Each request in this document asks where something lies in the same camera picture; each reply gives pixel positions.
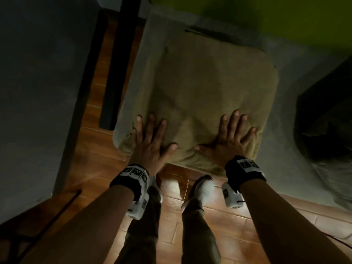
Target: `yellow-green surface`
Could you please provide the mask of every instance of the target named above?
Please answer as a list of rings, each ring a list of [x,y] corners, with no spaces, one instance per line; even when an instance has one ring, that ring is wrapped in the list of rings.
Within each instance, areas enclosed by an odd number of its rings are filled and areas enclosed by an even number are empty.
[[[303,44],[352,51],[352,0],[151,0]]]

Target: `wristband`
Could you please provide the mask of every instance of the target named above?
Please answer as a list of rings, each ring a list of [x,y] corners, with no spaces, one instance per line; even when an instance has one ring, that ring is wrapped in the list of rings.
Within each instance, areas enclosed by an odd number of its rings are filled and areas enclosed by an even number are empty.
[[[253,160],[243,156],[235,156],[225,165],[228,184],[234,191],[240,192],[240,186],[253,179],[261,179],[266,182],[266,179],[261,169],[254,163]]]
[[[142,166],[132,164],[127,166],[118,174],[110,183],[114,185],[123,185],[130,188],[134,193],[134,201],[138,201],[141,195],[144,195],[148,189],[148,171]]]

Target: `sneaker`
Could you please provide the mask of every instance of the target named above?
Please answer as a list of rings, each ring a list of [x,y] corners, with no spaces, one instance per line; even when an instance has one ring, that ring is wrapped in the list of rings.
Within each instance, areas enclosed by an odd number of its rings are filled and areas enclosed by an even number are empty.
[[[200,177],[193,185],[189,193],[188,200],[182,204],[182,212],[187,207],[192,198],[198,199],[202,203],[202,207],[209,201],[214,192],[214,182],[210,175]]]
[[[157,180],[156,176],[149,177],[149,179],[148,179],[148,188],[153,186],[158,191],[158,193],[160,195],[160,203],[162,203],[164,195],[161,192],[156,180]]]

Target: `person's left hand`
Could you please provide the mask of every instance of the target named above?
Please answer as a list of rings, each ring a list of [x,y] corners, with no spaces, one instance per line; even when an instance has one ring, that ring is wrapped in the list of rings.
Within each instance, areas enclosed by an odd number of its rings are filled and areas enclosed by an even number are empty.
[[[148,171],[149,177],[156,175],[178,147],[176,143],[173,143],[160,155],[160,146],[163,141],[165,129],[166,119],[162,119],[156,130],[155,137],[153,138],[155,115],[151,113],[149,115],[145,137],[143,138],[143,119],[138,115],[136,128],[132,131],[135,147],[129,165],[138,164],[142,166]]]

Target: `floor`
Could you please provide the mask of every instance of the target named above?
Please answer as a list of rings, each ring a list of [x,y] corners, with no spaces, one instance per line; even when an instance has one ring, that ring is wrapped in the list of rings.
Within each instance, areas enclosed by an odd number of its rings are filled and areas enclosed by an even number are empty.
[[[81,195],[46,232],[45,236],[50,236],[102,194],[108,188],[111,180],[127,165],[128,157],[120,154],[112,144],[113,132],[98,127],[116,26],[116,23],[111,22],[104,37],[66,190],[5,223],[7,228],[16,230],[19,234],[37,234],[73,196],[75,190],[82,189]],[[131,50],[124,93],[142,35],[143,24],[139,24],[136,28],[135,40]],[[174,165],[167,165],[160,172],[164,201],[159,227],[159,243],[157,245],[158,264],[181,262],[181,205],[192,184],[200,176],[202,174],[199,172]],[[214,181],[216,184],[214,197],[206,204],[204,210],[205,220],[217,239],[222,263],[269,263],[247,207],[244,206],[240,209],[226,208],[220,188],[225,179],[214,177]],[[284,196],[284,198],[320,230],[352,244],[352,213],[288,196]],[[112,264],[116,260],[123,246],[130,221],[128,217],[123,220],[105,264]],[[9,248],[9,243],[0,241],[0,246],[1,248]],[[2,259],[6,259],[5,253],[0,253],[0,261]]]

